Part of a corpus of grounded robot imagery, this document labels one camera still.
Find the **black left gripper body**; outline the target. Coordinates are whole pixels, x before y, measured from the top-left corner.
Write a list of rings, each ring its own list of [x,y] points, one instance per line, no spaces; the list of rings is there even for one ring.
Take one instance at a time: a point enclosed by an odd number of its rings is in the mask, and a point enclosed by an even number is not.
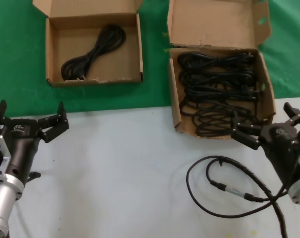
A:
[[[40,131],[38,121],[4,118],[2,125],[1,135],[6,146],[0,146],[0,165],[4,162],[6,152],[9,152],[10,160],[7,161],[7,167],[0,172],[0,175],[12,175],[26,184],[41,140],[38,137]]]

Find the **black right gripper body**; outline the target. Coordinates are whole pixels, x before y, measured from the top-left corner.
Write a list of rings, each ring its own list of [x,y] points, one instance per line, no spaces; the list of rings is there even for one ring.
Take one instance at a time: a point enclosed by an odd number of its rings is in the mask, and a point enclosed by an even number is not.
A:
[[[280,181],[292,186],[300,180],[300,137],[297,129],[285,123],[273,123],[262,128],[259,141],[267,159],[272,164]]]

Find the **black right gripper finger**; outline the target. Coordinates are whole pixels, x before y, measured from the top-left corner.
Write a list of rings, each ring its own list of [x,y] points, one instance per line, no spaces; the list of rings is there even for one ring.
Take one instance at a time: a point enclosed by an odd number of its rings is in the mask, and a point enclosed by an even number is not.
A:
[[[285,124],[289,126],[296,126],[300,124],[300,110],[297,108],[293,108],[288,102],[286,102],[283,106],[284,112],[287,114],[289,119],[285,122]]]
[[[267,148],[265,140],[261,137],[261,132],[267,125],[253,125],[242,123],[236,111],[232,111],[231,121],[231,138],[239,143],[257,150],[262,147],[263,150]]]

